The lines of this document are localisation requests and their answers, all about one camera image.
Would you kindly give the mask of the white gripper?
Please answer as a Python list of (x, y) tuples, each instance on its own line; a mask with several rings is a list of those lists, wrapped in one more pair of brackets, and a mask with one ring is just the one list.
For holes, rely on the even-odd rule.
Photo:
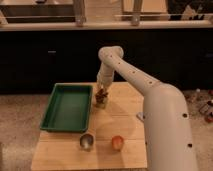
[(97, 75), (97, 88), (107, 90), (113, 82), (112, 76), (105, 76), (99, 73)]

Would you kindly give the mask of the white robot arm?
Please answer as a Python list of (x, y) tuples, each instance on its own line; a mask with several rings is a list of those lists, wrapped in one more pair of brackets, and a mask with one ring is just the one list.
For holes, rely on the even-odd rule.
[(148, 171), (199, 171), (187, 103), (175, 86), (161, 82), (126, 62), (120, 46), (98, 51), (97, 86), (107, 91), (114, 72), (143, 97), (143, 124)]

